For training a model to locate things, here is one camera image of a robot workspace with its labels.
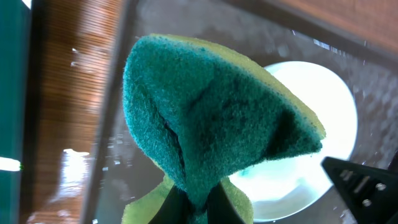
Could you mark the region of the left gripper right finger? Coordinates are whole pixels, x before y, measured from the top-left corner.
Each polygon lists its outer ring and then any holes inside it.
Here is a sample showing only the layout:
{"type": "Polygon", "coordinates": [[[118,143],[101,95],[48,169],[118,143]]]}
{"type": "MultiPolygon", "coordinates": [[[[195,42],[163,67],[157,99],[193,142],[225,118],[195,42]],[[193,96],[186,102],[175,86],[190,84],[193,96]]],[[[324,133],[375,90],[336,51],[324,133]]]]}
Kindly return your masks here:
{"type": "Polygon", "coordinates": [[[219,182],[210,191],[207,201],[208,224],[244,224],[219,182]]]}

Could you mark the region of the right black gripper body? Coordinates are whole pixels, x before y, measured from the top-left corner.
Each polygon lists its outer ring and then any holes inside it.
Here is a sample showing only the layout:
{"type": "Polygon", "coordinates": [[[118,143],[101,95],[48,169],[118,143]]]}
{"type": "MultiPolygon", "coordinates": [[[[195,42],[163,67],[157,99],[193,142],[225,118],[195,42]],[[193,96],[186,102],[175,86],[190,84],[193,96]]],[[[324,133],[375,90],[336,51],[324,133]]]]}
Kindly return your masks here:
{"type": "Polygon", "coordinates": [[[323,170],[358,224],[397,224],[397,172],[332,157],[323,170]]]}

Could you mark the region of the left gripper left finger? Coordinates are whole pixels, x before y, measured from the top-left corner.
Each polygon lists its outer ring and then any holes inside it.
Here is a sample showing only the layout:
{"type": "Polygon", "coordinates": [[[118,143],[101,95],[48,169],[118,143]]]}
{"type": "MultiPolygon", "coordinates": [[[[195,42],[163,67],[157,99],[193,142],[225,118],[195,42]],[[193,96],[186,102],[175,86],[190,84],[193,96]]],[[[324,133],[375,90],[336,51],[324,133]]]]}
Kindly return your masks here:
{"type": "Polygon", "coordinates": [[[174,185],[149,224],[187,224],[191,211],[186,192],[174,185]]]}

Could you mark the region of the white plate stained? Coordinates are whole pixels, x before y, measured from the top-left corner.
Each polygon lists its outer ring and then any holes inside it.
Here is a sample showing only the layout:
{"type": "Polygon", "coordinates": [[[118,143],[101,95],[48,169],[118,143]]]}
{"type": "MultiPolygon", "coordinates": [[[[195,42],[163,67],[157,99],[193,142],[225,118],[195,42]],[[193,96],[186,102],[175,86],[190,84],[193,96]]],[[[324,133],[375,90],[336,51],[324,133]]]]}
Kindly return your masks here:
{"type": "Polygon", "coordinates": [[[271,142],[274,159],[229,177],[252,206],[249,221],[275,222],[295,215],[321,199],[331,188],[322,168],[326,157],[347,160],[353,153],[358,114],[347,84],[333,71],[310,62],[280,62],[265,67],[310,109],[284,114],[283,131],[271,142]]]}

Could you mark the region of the green yellow sponge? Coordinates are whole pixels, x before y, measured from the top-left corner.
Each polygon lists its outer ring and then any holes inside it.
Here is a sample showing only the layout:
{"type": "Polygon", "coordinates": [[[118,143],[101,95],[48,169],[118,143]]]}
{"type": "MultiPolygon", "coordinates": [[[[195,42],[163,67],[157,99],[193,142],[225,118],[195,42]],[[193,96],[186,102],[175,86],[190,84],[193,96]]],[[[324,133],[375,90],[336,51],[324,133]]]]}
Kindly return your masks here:
{"type": "Polygon", "coordinates": [[[165,173],[147,196],[158,204],[175,185],[192,205],[189,223],[206,223],[206,200],[226,184],[249,221],[248,198],[228,177],[265,159],[283,116],[310,109],[245,55],[206,40],[151,34],[132,47],[123,75],[126,124],[137,146],[165,173]]]}

